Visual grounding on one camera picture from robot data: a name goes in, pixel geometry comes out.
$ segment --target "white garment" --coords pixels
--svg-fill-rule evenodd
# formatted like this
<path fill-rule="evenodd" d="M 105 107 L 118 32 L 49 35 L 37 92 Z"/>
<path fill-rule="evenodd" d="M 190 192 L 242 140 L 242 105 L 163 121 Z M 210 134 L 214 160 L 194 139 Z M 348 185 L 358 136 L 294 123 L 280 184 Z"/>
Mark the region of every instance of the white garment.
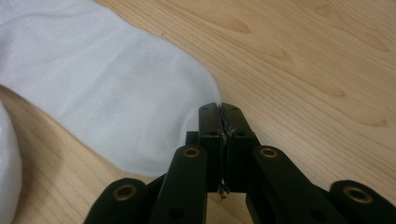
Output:
<path fill-rule="evenodd" d="M 141 175 L 165 173 L 186 131 L 198 130 L 198 108 L 220 102 L 213 77 L 190 55 L 91 0 L 0 0 L 0 84 Z M 0 217 L 9 223 L 21 167 L 1 119 L 9 150 L 1 148 Z"/>
<path fill-rule="evenodd" d="M 21 191 L 21 157 L 17 138 L 0 103 L 0 223 L 11 223 Z"/>

